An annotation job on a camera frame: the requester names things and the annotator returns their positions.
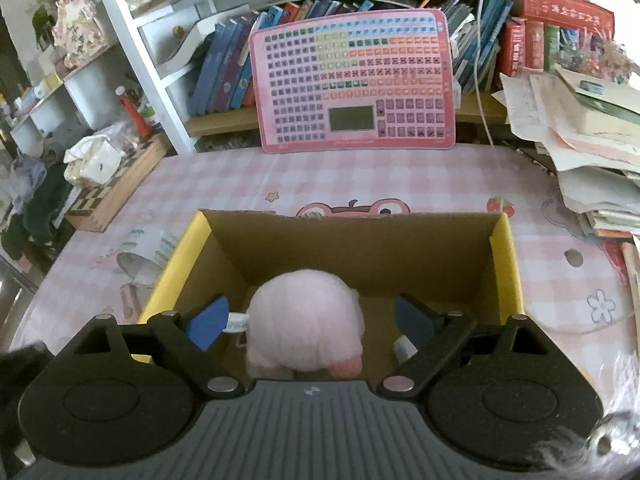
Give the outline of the row of blue books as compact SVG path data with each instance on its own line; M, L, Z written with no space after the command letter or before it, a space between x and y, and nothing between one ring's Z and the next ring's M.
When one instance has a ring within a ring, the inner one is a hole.
M191 56L198 74L189 92L189 115L224 113L247 104L247 89L252 83L248 38L254 30L322 16L367 12L374 7L371 0L292 0L260 11L238 6L226 14L216 14L213 30Z

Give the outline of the pile of papers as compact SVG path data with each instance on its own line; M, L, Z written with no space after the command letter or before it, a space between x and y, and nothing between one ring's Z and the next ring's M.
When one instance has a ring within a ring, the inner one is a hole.
M562 203L585 233L638 237L639 92L559 65L500 82L511 132L550 158Z

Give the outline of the red books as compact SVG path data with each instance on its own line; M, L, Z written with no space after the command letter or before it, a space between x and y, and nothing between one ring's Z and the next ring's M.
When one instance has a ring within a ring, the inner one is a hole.
M591 49L615 32L614 13L587 0L509 0L500 38L498 71L550 72L560 53Z

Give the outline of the wooden chess board box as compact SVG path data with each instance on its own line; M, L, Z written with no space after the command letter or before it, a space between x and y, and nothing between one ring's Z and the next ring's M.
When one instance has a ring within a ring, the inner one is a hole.
M65 219L75 230L104 232L134 191L171 150L165 133L144 141L134 154L122 161L110 182L82 190L67 209Z

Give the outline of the pile of clothes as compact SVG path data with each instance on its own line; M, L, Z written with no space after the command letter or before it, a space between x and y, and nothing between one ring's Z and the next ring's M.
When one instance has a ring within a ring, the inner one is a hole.
M1 247L12 260L51 261L75 233L64 219L72 192L64 172L53 154L29 156L2 134Z

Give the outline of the pink plush toy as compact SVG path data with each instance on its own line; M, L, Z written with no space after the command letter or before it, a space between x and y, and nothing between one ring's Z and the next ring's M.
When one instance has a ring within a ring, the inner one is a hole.
M359 292L319 270L281 274L256 289L248 308L246 369L251 378L290 379L325 370L362 372Z

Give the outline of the floral tissue pack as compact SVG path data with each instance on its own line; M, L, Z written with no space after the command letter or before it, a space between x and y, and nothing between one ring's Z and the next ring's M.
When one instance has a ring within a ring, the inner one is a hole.
M104 134L85 136L69 148L63 158L65 180L76 188L97 188L106 185L122 162Z

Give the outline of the clear tape roll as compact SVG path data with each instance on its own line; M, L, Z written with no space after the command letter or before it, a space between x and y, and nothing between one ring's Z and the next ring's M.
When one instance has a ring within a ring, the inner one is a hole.
M135 283L153 287L177 245L177 237L157 226L135 226L120 244L116 261Z

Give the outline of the red toy bottle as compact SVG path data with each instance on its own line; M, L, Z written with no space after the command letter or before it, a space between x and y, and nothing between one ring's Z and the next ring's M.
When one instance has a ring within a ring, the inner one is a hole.
M120 104L122 104L132 122L134 123L134 128L136 128L139 136L141 136L143 140L149 139L153 134L153 130L140 115L137 107L134 105L134 102L132 102L129 99L129 96L127 96L125 87L118 86L115 89L115 94Z

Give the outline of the pink checkered tablecloth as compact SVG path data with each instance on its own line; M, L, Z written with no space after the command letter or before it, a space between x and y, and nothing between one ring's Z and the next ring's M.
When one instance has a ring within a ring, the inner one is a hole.
M43 341L58 351L93 315L121 314L127 278L116 254L136 226L178 236L201 209L292 216L311 203L369 206L386 198L414 212L505 211L527 313L601 396L612 394L615 360L637 344L622 254L585 237L555 177L510 148L472 144L448 151L268 155L247 148L167 157L106 231L73 235L2 347Z

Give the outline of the pink learning tablet board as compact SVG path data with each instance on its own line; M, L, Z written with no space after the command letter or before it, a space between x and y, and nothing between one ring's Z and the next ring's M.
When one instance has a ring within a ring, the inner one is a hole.
M250 35L250 62L267 153L456 143L442 11L336 14L261 29Z

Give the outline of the yellow cardboard box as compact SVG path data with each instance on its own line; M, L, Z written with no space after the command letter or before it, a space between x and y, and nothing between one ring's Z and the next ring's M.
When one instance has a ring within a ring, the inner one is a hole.
M408 294L437 312L499 325L525 311L518 258L504 214L285 217L201 210L183 233L139 320L187 314L216 295L243 311L257 287L299 269L357 289L366 332L362 378L397 366L394 301Z

